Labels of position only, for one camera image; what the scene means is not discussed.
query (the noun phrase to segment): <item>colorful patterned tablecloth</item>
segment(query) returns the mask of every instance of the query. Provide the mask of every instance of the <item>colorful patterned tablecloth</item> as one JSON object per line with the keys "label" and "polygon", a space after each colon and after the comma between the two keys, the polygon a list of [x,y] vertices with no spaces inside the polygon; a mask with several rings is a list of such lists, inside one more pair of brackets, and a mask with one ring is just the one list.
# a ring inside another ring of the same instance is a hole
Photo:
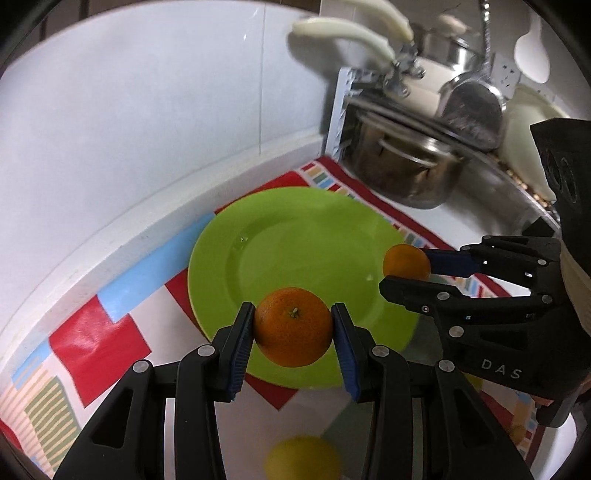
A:
{"label": "colorful patterned tablecloth", "polygon": [[[407,243],[451,248],[330,159],[308,163],[256,191],[285,186],[310,186],[347,195],[385,217]],[[193,245],[217,213],[219,210],[195,219],[191,227],[104,287],[12,372],[12,384],[0,393],[0,430],[50,477],[97,406],[135,361],[147,358],[154,365],[178,361],[207,342],[193,323],[187,266]],[[507,295],[486,277],[446,281],[475,297]],[[487,381],[477,382],[477,386],[507,430],[516,425],[526,428],[517,448],[530,465],[543,432],[535,422],[532,399]],[[170,432],[174,400],[169,402],[165,469],[167,478],[173,478]],[[361,474],[371,405],[352,403],[342,388],[292,390],[247,375],[236,401],[217,404],[216,414],[229,480],[264,479],[263,464],[269,450],[277,442],[301,434],[324,436],[342,454],[345,476],[356,480]]]}

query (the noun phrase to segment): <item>metal spatula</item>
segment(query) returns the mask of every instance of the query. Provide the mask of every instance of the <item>metal spatula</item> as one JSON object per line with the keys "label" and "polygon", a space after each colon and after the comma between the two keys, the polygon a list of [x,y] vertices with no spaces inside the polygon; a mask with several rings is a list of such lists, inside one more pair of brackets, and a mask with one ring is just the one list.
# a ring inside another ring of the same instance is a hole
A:
{"label": "metal spatula", "polygon": [[435,119],[480,150],[489,151],[501,143],[505,100],[492,86],[489,2],[479,0],[479,4],[484,61],[476,71],[462,73],[441,87]]}

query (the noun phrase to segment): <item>electrical outlet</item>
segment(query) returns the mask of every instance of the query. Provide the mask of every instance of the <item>electrical outlet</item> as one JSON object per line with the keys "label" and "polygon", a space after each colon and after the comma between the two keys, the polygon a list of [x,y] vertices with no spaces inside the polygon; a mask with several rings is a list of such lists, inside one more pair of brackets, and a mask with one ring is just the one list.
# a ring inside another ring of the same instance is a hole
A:
{"label": "electrical outlet", "polygon": [[544,97],[546,100],[548,100],[550,103],[554,103],[554,98],[556,97],[556,95],[546,85],[542,85],[541,83],[536,83],[533,80],[530,80],[530,78],[526,77],[525,75],[521,76],[519,83],[522,83],[523,85],[528,86],[532,90],[535,90],[542,97]]}
{"label": "electrical outlet", "polygon": [[521,72],[513,60],[501,53],[495,53],[492,62],[492,83],[508,99],[513,98],[515,88],[521,78]]}

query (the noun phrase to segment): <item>white handle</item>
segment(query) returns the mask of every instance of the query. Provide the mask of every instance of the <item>white handle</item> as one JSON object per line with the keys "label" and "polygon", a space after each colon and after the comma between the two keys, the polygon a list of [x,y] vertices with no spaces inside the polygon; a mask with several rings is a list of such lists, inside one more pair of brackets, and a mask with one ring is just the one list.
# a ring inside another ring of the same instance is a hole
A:
{"label": "white handle", "polygon": [[295,35],[314,38],[346,38],[363,43],[371,48],[380,58],[393,62],[394,50],[388,39],[355,22],[341,18],[313,17],[298,20],[291,26]]}
{"label": "white handle", "polygon": [[343,0],[356,7],[367,10],[382,20],[388,28],[404,43],[410,43],[414,39],[413,29],[410,28],[406,18],[398,8],[388,0]]}

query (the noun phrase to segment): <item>pot handle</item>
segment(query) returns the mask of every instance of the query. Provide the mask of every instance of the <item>pot handle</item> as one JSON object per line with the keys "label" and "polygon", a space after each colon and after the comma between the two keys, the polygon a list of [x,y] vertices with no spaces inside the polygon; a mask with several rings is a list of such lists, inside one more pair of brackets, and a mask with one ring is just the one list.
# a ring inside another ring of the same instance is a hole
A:
{"label": "pot handle", "polygon": [[398,155],[402,158],[406,158],[407,160],[410,160],[411,162],[415,162],[415,163],[419,164],[423,168],[433,168],[433,167],[437,166],[437,163],[435,163],[435,162],[423,160],[422,158],[415,157],[414,155],[408,154],[408,153],[400,150],[399,148],[396,148],[395,146],[386,142],[383,138],[380,138],[378,140],[378,145],[382,148],[385,148],[389,152],[392,152],[395,155]]}
{"label": "pot handle", "polygon": [[412,43],[414,32],[410,27],[410,22],[398,8],[388,2],[388,0],[342,0],[347,4],[359,7],[368,11],[376,18],[382,20],[388,26],[394,35],[403,43]]}
{"label": "pot handle", "polygon": [[313,38],[345,38],[355,40],[369,47],[380,59],[393,63],[394,50],[388,39],[376,32],[349,20],[332,17],[312,17],[298,20],[291,26],[295,35]]}

